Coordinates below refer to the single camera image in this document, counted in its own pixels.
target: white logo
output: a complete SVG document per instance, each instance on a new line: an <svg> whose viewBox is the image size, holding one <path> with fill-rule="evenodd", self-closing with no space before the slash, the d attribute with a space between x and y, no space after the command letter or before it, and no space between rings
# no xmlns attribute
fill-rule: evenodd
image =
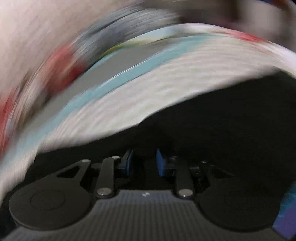
<svg viewBox="0 0 296 241"><path fill-rule="evenodd" d="M150 193L149 193L149 192L142 193L142 196L143 196L143 197L150 196Z"/></svg>

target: gray surface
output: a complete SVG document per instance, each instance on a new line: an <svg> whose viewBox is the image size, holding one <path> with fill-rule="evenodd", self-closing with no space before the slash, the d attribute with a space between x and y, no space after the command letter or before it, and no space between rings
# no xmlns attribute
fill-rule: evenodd
<svg viewBox="0 0 296 241"><path fill-rule="evenodd" d="M28 135L31 131L37 130L51 117L59 113L59 111L63 109L74 96L92 87L99 86L116 74L141 63L176 41L176 39L165 39L151 44L120 50L100 66L87 71L70 87L51 99L49 103L26 125L19 138Z"/></svg>
<svg viewBox="0 0 296 241"><path fill-rule="evenodd" d="M170 191L121 191L96 202L78 223L58 231L20 227L4 241L284 241L272 229L253 233L223 230L207 221L192 201Z"/></svg>

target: teal stripe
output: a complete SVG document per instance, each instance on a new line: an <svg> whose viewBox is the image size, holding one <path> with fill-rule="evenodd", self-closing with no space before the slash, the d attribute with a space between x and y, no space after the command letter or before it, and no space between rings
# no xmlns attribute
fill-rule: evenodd
<svg viewBox="0 0 296 241"><path fill-rule="evenodd" d="M197 36L182 37L179 38L180 42L165 49L151 58L125 70L116 76L112 77L105 83L98 87L89 89L82 94L74 97L56 116L49 120L46 124L42 125L38 131L30 133L25 138L18 141L15 148L10 149L5 155L3 161L0 163L0 167L3 170L4 165L8 164L18 154L24 153L29 148L38 145L40 140L53 131L70 113L75 110L81 109L85 104L90 101L98 100L105 96L112 90L124 85L125 83L143 75L154 68L162 65L163 63L179 57L181 54L193 50L198 44L205 41L209 34L199 34ZM100 60L96 66L102 64L110 56L106 56Z"/></svg>

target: round black disc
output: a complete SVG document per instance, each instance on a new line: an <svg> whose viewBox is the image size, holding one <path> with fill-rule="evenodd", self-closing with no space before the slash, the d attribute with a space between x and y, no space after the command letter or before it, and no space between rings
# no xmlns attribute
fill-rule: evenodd
<svg viewBox="0 0 296 241"><path fill-rule="evenodd" d="M216 225L251 232L273 224L280 198L237 178L227 178L206 189L199 205L205 217Z"/></svg>
<svg viewBox="0 0 296 241"><path fill-rule="evenodd" d="M89 193L71 178L43 178L15 192L9 202L13 219L34 230L68 226L88 211Z"/></svg>

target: gray ribbed panel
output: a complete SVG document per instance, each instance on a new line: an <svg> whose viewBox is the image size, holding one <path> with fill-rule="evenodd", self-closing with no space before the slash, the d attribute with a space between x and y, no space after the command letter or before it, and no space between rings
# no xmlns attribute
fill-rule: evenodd
<svg viewBox="0 0 296 241"><path fill-rule="evenodd" d="M121 191L98 201L78 223L51 232L18 228L4 241L284 241L272 229L254 233L223 230L207 221L192 201L170 191Z"/></svg>

